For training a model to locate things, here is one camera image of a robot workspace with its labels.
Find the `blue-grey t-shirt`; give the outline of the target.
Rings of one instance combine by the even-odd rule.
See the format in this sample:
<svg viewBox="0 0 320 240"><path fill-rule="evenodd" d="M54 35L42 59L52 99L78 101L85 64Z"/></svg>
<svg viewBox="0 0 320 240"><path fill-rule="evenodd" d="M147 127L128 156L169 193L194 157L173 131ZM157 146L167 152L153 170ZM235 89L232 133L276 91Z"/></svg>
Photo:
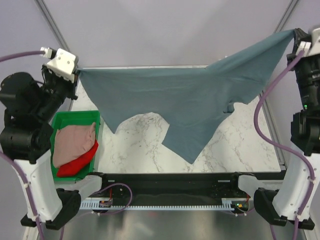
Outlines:
<svg viewBox="0 0 320 240"><path fill-rule="evenodd" d="M293 30L206 67L81 68L79 78L112 132L127 119L155 113L169 125L162 144L192 164L218 126L269 83L294 37Z"/></svg>

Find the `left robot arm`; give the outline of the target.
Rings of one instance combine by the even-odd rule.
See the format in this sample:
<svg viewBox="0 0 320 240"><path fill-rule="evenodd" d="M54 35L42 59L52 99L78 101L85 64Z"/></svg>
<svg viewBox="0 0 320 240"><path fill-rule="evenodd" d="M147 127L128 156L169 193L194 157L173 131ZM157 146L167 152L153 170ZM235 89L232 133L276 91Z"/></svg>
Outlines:
<svg viewBox="0 0 320 240"><path fill-rule="evenodd" d="M77 84L46 66L41 73L42 85L27 72L11 74L2 81L0 101L5 112L0 145L3 158L17 173L27 202L21 224L45 224L50 230L59 230L77 215L84 199L93 194L106 196L110 185L101 173L91 172L65 189L56 188L50 160L50 120L65 99L77 99Z"/></svg>

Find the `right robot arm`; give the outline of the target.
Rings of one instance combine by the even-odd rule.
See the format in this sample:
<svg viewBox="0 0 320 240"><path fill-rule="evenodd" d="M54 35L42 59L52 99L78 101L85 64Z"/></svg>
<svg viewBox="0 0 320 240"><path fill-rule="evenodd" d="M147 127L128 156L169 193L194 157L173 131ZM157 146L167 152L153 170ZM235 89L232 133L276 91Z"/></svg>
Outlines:
<svg viewBox="0 0 320 240"><path fill-rule="evenodd" d="M253 117L254 128L262 139L290 153L289 165L279 190L268 190L253 175L239 175L229 184L235 197L247 193L253 198L255 211L270 225L294 224L295 229L313 230L310 206L320 183L320 28L308 32L294 30L294 47L287 55L287 67L260 98ZM262 134L258 114L263 102L279 81L294 71L302 110L293 115L290 124L292 146L272 141Z"/></svg>

